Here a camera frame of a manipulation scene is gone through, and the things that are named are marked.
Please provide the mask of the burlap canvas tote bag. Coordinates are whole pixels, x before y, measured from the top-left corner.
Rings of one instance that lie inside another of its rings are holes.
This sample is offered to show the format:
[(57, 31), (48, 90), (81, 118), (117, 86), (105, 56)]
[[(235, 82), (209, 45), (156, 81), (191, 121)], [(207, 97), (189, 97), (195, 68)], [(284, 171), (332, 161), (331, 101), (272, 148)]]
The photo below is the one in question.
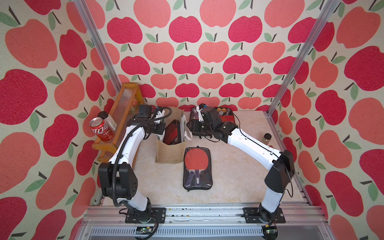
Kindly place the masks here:
[(174, 107), (171, 110), (171, 115), (165, 119), (165, 133), (156, 140), (155, 162), (159, 164), (183, 162), (187, 142), (193, 138), (184, 111)]

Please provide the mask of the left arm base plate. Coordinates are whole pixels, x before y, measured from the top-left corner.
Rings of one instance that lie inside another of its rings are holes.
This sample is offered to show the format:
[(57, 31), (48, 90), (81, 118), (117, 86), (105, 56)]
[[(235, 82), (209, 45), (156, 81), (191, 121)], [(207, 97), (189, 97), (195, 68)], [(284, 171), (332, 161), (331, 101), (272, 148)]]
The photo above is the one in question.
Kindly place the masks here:
[(152, 208), (150, 213), (138, 210), (129, 210), (126, 213), (126, 224), (164, 224), (166, 217), (166, 208)]

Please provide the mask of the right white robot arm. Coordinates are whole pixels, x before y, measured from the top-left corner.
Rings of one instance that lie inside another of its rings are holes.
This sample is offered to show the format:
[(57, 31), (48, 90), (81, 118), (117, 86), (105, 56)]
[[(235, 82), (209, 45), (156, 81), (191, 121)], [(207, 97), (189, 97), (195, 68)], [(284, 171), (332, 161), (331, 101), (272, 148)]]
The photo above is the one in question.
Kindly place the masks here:
[(217, 121), (193, 119), (187, 123), (187, 126), (191, 132), (197, 132), (202, 136), (213, 136), (219, 141), (242, 150), (269, 171), (265, 177), (267, 190), (259, 206), (259, 212), (264, 222), (274, 219), (286, 188), (292, 184), (292, 178), (295, 175), (293, 154), (288, 150), (281, 152), (263, 144), (233, 122), (222, 122), (221, 119)]

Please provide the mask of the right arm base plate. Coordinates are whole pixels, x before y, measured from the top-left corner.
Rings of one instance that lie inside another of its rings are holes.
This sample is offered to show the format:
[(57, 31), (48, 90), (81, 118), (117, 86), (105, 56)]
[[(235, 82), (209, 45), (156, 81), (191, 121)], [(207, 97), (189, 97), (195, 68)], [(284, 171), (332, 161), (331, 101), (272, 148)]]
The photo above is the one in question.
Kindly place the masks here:
[(274, 213), (267, 210), (259, 210), (259, 208), (243, 208), (243, 218), (247, 224), (264, 224), (269, 225), (273, 223), (285, 224), (286, 219), (281, 208), (277, 208)]

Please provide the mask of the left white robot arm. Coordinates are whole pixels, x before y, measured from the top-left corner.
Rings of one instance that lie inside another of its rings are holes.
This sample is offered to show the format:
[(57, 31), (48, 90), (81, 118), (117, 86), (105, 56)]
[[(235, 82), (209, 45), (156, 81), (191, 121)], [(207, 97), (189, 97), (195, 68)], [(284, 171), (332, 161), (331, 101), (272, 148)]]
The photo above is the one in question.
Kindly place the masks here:
[(150, 214), (151, 202), (138, 190), (138, 178), (133, 170), (133, 161), (140, 143), (150, 134), (164, 137), (165, 123), (161, 121), (131, 125), (126, 128), (123, 141), (117, 152), (99, 167), (99, 178), (104, 197), (113, 200), (115, 207)]

